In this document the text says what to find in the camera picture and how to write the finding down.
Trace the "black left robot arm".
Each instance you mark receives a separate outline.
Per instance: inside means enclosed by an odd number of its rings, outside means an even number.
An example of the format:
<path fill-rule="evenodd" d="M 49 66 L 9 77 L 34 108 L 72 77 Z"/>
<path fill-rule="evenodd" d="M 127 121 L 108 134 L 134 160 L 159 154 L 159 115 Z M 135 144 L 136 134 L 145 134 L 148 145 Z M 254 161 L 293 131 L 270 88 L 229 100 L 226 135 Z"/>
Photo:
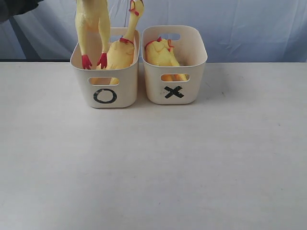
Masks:
<path fill-rule="evenodd" d="M 36 9 L 42 0 L 0 0 L 0 23 Z"/>

